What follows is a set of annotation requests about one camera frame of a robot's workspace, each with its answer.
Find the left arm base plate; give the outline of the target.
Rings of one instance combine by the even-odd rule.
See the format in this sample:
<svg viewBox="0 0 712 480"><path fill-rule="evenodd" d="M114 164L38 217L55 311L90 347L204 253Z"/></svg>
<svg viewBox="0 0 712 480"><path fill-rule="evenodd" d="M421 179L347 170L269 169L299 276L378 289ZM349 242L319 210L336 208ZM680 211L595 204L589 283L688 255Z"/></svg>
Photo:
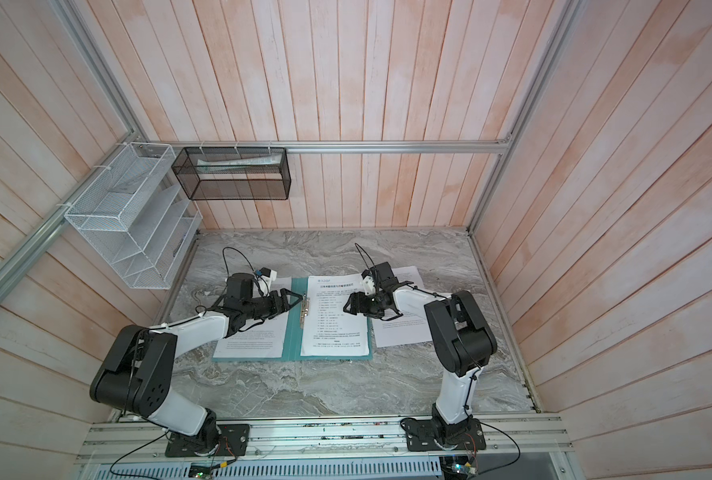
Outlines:
<svg viewBox="0 0 712 480"><path fill-rule="evenodd" d="M218 423L207 433L186 436L172 433L167 458L228 456L242 457L247 452L251 426L247 423Z"/></svg>

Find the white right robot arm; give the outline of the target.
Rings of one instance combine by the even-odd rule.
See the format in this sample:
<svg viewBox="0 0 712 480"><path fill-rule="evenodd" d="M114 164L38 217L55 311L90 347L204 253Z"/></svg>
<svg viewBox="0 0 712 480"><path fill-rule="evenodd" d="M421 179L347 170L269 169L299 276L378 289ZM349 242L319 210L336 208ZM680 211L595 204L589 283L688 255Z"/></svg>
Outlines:
<svg viewBox="0 0 712 480"><path fill-rule="evenodd" d="M472 413L473 395L498 344L472 293L426 291L399 280L387 262L367 268L361 277L361 285L343 311L384 322L406 314L420 317L429 327L436 356L445 369L431 417L400 421L407 448L413 452L484 449L482 423Z"/></svg>

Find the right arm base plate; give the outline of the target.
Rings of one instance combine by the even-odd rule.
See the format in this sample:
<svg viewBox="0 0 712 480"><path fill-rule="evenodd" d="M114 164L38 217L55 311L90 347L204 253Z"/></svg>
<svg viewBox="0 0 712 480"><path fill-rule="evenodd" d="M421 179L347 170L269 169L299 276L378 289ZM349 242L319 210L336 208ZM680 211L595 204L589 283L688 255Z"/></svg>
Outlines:
<svg viewBox="0 0 712 480"><path fill-rule="evenodd" d="M407 448L411 452L437 450L486 449L481 422L473 417L457 424L446 424L441 419L419 420L404 418L399 423L405 433Z"/></svg>

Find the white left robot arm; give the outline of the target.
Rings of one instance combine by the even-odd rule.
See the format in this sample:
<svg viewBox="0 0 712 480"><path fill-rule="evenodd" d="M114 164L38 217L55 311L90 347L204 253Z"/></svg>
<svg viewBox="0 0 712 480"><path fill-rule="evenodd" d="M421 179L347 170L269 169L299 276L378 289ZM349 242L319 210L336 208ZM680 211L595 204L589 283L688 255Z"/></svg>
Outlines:
<svg viewBox="0 0 712 480"><path fill-rule="evenodd" d="M211 306L185 320L123 328L90 386L90 398L166 429L170 441L182 441L188 453L217 453L222 446L217 415L173 389L175 361L207 343L246 333L303 301L290 289L273 290L271 273L231 275Z"/></svg>

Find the printed paper sheet dense text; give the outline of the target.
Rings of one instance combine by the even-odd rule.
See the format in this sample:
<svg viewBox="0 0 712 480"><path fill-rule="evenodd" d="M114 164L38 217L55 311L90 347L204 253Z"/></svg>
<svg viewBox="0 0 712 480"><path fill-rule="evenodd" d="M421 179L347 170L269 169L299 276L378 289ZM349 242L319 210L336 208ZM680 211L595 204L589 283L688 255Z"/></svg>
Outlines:
<svg viewBox="0 0 712 480"><path fill-rule="evenodd" d="M216 362L281 359L287 340L289 313L266 320L248 332L218 341L212 359Z"/></svg>

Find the printed paper sheet with title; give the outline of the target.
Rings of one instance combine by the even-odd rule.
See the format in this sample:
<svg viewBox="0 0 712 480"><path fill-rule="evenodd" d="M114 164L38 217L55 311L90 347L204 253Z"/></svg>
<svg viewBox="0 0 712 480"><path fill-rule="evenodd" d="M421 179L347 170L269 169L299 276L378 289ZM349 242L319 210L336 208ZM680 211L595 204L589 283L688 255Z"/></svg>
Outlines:
<svg viewBox="0 0 712 480"><path fill-rule="evenodd" d="M362 291L360 274L308 278L302 357L356 358L370 354L366 317L344 311L350 295Z"/></svg>

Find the green file folder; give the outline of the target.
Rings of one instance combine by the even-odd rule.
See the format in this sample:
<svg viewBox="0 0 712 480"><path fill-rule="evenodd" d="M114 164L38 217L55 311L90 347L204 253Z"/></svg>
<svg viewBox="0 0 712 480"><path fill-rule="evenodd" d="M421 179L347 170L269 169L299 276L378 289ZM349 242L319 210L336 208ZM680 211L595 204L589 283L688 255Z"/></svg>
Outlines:
<svg viewBox="0 0 712 480"><path fill-rule="evenodd" d="M288 287L290 290L303 294L304 297L307 296L307 291L308 291L308 278L282 278L274 283L275 286L277 287ZM302 335L303 335L303 329L300 328L300 310L301 310L301 304L297 305L295 308L293 308L289 313L289 318L288 318L288 328L287 328L287 340L285 341L285 349L284 349L284 354L281 359L274 359L278 361L305 361L305 360L367 360L372 357L372 348L371 348L371 327L369 326L369 321L367 320L368 323L368 334L369 334L369 340L370 340L370 354L367 357L356 357L356 358L338 358L338 357L323 357L323 358L317 358L317 357L302 357L301 356L301 345L302 345Z"/></svg>

